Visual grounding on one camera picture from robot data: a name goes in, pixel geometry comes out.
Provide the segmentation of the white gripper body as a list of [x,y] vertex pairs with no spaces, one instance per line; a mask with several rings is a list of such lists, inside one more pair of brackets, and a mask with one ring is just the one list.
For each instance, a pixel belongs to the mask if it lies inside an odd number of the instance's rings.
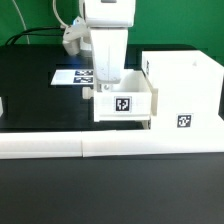
[[63,45],[71,56],[90,39],[95,88],[111,91],[124,74],[128,28],[134,25],[136,0],[79,0],[81,17],[68,25]]

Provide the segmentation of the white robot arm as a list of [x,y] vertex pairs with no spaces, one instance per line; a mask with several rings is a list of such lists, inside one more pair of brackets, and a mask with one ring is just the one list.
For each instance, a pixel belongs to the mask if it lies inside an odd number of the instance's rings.
[[136,0],[79,0],[81,16],[65,28],[63,45],[71,56],[92,57],[97,84],[121,82],[135,8]]

